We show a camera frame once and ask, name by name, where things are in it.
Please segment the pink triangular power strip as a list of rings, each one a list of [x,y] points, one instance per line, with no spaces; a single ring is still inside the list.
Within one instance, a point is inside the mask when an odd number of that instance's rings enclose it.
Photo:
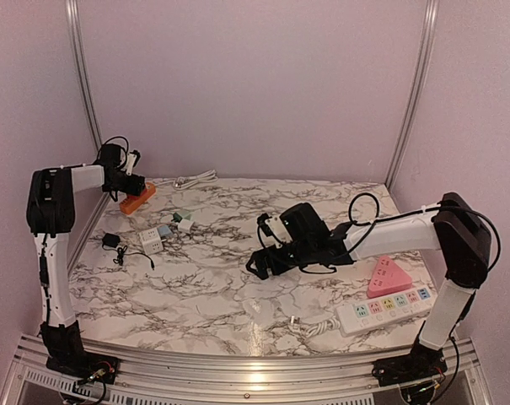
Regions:
[[[381,256],[367,290],[369,299],[399,293],[412,287],[411,276],[389,256]]]

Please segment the aluminium front rail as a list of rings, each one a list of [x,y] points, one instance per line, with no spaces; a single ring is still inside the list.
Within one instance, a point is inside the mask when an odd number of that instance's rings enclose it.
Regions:
[[[372,376],[376,359],[407,347],[352,354],[241,357],[130,348],[86,339],[90,351],[116,356],[119,370],[102,404],[404,404],[400,390]],[[435,404],[494,404],[471,339],[459,343],[459,374]],[[97,399],[101,387],[72,392],[76,378],[46,368],[40,338],[22,335],[0,404],[62,404],[59,394]]]

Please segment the left aluminium frame post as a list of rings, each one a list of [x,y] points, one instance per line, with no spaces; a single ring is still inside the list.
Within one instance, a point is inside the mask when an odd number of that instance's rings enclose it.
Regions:
[[[65,9],[75,72],[82,97],[84,114],[89,125],[90,136],[94,149],[95,151],[98,151],[103,143],[103,140],[99,128],[98,117],[94,107],[94,100],[89,81],[89,71],[84,55],[83,32],[78,1],[66,0]]]

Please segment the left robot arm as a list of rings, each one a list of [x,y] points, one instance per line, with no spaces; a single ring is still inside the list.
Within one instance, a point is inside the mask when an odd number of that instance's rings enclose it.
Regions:
[[[40,335],[50,370],[80,378],[109,379],[118,359],[84,349],[80,327],[69,296],[67,248],[76,220],[77,192],[100,189],[140,196],[143,176],[134,174],[140,153],[123,136],[108,139],[91,164],[67,165],[33,173],[26,220],[33,235],[41,286]]]

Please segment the orange power strip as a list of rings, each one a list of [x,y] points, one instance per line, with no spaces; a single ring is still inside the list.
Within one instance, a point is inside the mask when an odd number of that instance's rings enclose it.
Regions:
[[[140,196],[127,195],[120,203],[119,208],[125,215],[131,215],[137,211],[150,197],[156,192],[156,186],[152,182],[147,182],[145,189]]]

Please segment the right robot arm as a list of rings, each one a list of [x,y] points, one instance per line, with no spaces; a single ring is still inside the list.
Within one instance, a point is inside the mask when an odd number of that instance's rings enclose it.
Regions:
[[[502,249],[495,225],[473,210],[457,193],[449,192],[432,205],[393,217],[380,215],[370,222],[348,219],[329,229],[308,202],[289,208],[279,217],[267,213],[257,219],[258,239],[269,237],[271,246],[262,244],[246,264],[248,272],[265,280],[294,268],[304,272],[310,265],[324,267],[333,274],[339,266],[352,265],[369,257],[407,251],[440,251],[446,273],[438,295],[425,289],[408,289],[397,295],[337,311],[337,321],[345,334],[375,328],[410,314],[412,301],[432,300],[427,319],[416,335],[408,354],[379,359],[373,364],[373,377],[381,386],[400,384],[441,374],[447,370],[443,346],[497,264]]]

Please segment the white cube socket adapter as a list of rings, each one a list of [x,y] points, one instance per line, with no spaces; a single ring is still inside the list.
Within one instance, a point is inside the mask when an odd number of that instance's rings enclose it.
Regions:
[[[153,255],[164,250],[161,235],[157,228],[146,229],[138,233],[142,249],[146,255]]]

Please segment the white multicolour power strip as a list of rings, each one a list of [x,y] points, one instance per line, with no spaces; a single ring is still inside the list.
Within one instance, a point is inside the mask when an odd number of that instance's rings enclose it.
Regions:
[[[412,288],[378,298],[347,303],[335,314],[345,336],[384,328],[399,321],[428,314],[437,296],[427,287]]]

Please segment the white small charger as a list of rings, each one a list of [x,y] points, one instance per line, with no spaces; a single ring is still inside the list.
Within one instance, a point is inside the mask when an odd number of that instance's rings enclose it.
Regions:
[[[189,234],[192,231],[193,227],[194,227],[194,222],[191,221],[190,219],[182,219],[177,224],[177,229],[180,232],[184,232],[184,233],[187,233],[187,234]]]

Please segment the right aluminium frame post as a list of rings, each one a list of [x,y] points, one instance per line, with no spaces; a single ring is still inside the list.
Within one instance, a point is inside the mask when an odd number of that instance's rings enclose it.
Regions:
[[[420,104],[421,94],[427,81],[428,70],[432,58],[433,44],[438,21],[438,0],[426,2],[425,13],[421,28],[419,50],[414,68],[411,89],[405,106],[405,113],[400,125],[399,135],[395,144],[384,184],[391,191],[395,186],[400,167],[405,157],[405,151],[411,139],[416,113]]]

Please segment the green grey plug adapter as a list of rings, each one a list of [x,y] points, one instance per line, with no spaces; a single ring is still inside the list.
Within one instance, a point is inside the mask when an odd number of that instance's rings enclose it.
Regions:
[[[191,220],[192,212],[187,210],[179,210],[175,211],[172,214],[173,221],[176,223],[181,222],[182,220]]]

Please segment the aluminium frame post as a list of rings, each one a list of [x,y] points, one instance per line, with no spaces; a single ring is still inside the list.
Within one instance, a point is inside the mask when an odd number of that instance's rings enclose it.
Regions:
[[[395,144],[384,184],[391,191],[395,186],[400,167],[405,157],[405,151],[411,139],[416,113],[420,104],[421,94],[427,81],[428,70],[432,58],[433,44],[438,21],[438,0],[426,2],[425,13],[421,28],[419,50],[414,68],[411,89],[405,106],[405,113],[400,125],[399,135]]]
[[[94,149],[95,151],[98,151],[103,143],[103,140],[99,128],[98,117],[94,107],[94,100],[89,81],[89,71],[84,55],[83,32],[78,1],[66,0],[65,9],[75,72],[82,97],[84,114],[89,125],[90,136]]]

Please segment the blue small plug adapter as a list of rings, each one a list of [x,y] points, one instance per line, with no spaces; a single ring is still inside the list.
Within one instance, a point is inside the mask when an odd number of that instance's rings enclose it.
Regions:
[[[166,240],[174,235],[173,231],[167,224],[159,226],[157,231],[161,240]]]

